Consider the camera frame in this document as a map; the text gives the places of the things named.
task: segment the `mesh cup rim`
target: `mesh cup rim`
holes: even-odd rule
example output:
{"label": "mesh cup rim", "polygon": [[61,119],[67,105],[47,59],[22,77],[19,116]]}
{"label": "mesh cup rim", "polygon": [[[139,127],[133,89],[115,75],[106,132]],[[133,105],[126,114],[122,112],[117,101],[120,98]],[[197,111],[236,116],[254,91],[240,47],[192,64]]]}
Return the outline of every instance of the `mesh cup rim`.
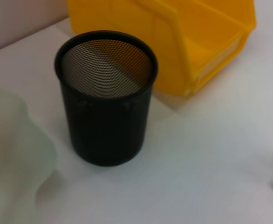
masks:
{"label": "mesh cup rim", "polygon": [[[83,93],[83,92],[77,90],[76,88],[72,87],[71,85],[69,85],[67,83],[67,81],[65,81],[65,79],[63,77],[63,72],[61,69],[61,62],[62,62],[64,55],[66,53],[68,53],[72,48],[74,48],[75,46],[77,46],[79,44],[89,42],[89,41],[95,41],[95,40],[122,41],[122,42],[131,44],[131,45],[139,48],[142,52],[144,52],[149,57],[149,59],[151,60],[151,63],[152,63],[152,75],[151,75],[150,82],[135,93],[132,93],[132,94],[129,94],[126,96],[121,96],[121,97],[114,97],[114,98],[91,96],[91,95]],[[56,75],[57,75],[58,79],[60,80],[60,82],[63,86],[67,87],[67,89],[72,91],[74,94],[80,95],[81,97],[83,97],[85,99],[96,100],[96,101],[128,100],[128,99],[135,98],[137,96],[142,95],[150,87],[153,86],[153,84],[156,80],[156,77],[157,77],[157,73],[158,73],[158,63],[157,63],[157,58],[156,58],[155,54],[153,53],[153,51],[151,50],[151,48],[146,43],[141,41],[140,39],[138,39],[132,35],[118,32],[118,31],[98,30],[98,31],[91,31],[91,32],[77,35],[77,36],[71,38],[70,40],[68,40],[66,43],[64,43],[60,47],[60,49],[55,57],[55,71],[56,71]]]}

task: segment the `white plastic object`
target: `white plastic object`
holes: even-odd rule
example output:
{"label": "white plastic object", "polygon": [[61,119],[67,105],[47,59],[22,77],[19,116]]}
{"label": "white plastic object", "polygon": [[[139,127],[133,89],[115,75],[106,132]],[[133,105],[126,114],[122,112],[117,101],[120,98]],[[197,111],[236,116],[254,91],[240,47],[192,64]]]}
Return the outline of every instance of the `white plastic object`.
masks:
{"label": "white plastic object", "polygon": [[35,194],[55,168],[50,139],[25,103],[0,90],[0,224],[34,224]]}

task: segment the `yellow storage bin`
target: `yellow storage bin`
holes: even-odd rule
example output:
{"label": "yellow storage bin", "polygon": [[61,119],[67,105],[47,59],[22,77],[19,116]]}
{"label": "yellow storage bin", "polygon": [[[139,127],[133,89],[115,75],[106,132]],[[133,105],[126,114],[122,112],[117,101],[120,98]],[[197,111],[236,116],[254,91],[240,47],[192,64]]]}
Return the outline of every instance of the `yellow storage bin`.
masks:
{"label": "yellow storage bin", "polygon": [[253,0],[68,0],[72,29],[115,30],[156,53],[155,88],[186,96],[244,47],[255,28]]}

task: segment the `white table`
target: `white table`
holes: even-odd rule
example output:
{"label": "white table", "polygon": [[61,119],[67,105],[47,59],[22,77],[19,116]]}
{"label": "white table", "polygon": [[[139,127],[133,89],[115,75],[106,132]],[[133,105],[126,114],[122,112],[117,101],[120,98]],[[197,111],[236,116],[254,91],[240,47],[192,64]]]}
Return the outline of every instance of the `white table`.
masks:
{"label": "white table", "polygon": [[68,21],[0,50],[0,87],[19,94],[59,154],[41,224],[273,224],[273,1],[238,58],[190,99],[154,92],[130,162],[101,168],[72,150],[53,59]]}

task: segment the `black mesh pencil cup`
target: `black mesh pencil cup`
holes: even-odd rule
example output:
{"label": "black mesh pencil cup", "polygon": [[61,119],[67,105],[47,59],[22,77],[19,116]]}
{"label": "black mesh pencil cup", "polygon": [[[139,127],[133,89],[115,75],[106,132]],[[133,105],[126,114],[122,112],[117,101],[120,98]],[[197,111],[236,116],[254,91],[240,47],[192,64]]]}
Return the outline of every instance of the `black mesh pencil cup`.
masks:
{"label": "black mesh pencil cup", "polygon": [[99,166],[115,166],[140,151],[157,60],[141,40],[94,31],[66,42],[55,70],[75,151]]}

